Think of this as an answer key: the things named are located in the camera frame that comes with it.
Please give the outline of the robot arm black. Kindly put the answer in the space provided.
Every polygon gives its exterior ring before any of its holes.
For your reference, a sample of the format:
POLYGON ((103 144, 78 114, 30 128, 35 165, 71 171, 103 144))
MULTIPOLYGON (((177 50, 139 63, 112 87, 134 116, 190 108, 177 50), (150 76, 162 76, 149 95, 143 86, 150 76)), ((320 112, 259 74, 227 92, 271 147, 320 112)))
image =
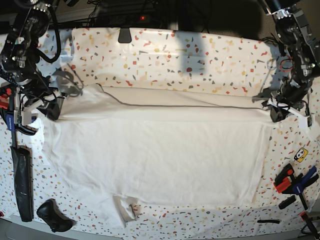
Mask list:
POLYGON ((314 78, 320 75, 320 42, 313 35, 303 10, 297 8, 296 0, 259 3, 274 20, 281 55, 288 53, 291 61, 289 76, 282 79, 281 87, 271 92, 262 106, 270 108, 274 123, 292 114, 297 117, 299 127, 308 131, 316 124, 304 98, 311 91, 314 78))
POLYGON ((42 75, 37 63, 44 60, 52 64, 61 54, 61 38, 54 9, 56 1, 16 0, 14 4, 18 7, 18 13, 0 53, 0 76, 27 98, 27 106, 18 107, 21 114, 34 107, 55 121, 61 112, 61 94, 50 85, 50 77, 42 75), (53 24, 56 40, 53 57, 48 57, 38 48, 39 38, 46 33, 50 23, 53 24))

